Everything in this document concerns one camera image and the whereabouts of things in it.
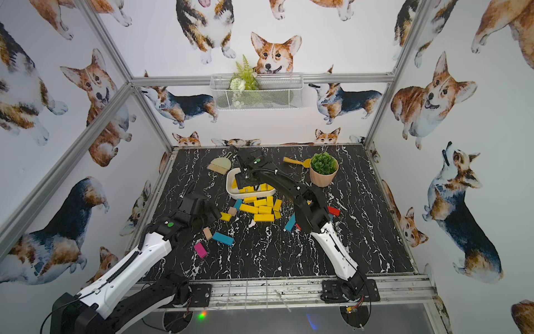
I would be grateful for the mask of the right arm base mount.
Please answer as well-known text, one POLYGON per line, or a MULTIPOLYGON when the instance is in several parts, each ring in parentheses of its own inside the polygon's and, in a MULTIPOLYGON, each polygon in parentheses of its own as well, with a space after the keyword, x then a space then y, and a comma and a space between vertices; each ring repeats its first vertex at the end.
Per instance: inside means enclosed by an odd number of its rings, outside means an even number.
POLYGON ((381 297, 375 280, 368 279, 354 288, 341 280, 326 280, 321 283, 320 299, 325 303, 378 302, 381 297))

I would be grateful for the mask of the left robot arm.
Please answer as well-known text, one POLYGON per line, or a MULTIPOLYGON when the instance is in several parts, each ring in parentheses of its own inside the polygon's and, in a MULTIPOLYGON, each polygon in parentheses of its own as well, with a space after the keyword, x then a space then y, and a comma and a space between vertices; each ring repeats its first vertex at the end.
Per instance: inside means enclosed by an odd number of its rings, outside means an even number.
POLYGON ((220 210, 207 197, 186 194, 171 217, 146 226, 138 246, 101 278, 78 294, 65 293, 54 302, 47 316, 51 333, 123 333, 162 306, 208 306, 211 285, 193 288, 186 277, 176 272, 135 294, 129 291, 179 246, 181 237, 220 218, 220 210))

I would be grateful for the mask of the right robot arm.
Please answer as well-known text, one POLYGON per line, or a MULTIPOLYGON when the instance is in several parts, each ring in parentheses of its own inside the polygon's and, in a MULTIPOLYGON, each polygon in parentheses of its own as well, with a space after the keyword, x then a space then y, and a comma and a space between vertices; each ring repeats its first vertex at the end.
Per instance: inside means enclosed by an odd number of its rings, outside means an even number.
POLYGON ((325 293, 324 301, 354 301, 366 284, 365 275, 337 236, 328 212, 323 192, 315 185, 308 186, 282 172, 265 157, 260 149, 232 146, 240 173, 239 186, 267 184, 293 203, 293 214, 301 230, 313 236, 330 259, 337 275, 339 296, 325 293))

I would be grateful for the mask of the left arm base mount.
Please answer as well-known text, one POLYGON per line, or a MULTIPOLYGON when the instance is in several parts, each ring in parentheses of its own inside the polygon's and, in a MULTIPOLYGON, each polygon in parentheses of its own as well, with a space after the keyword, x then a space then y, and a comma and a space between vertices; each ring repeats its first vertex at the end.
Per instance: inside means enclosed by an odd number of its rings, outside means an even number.
POLYGON ((211 299, 211 284, 186 284, 177 289, 174 299, 168 304, 174 308, 204 308, 211 299))

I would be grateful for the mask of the white plastic tray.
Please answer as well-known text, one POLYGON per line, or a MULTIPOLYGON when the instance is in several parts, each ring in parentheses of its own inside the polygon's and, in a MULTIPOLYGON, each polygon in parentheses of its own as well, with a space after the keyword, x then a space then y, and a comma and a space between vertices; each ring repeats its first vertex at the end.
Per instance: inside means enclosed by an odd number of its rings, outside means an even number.
POLYGON ((233 168, 226 175, 226 191, 231 198, 238 200, 249 197, 265 198, 275 195, 276 190, 267 184, 258 186, 237 185, 236 175, 240 172, 239 168, 233 168))

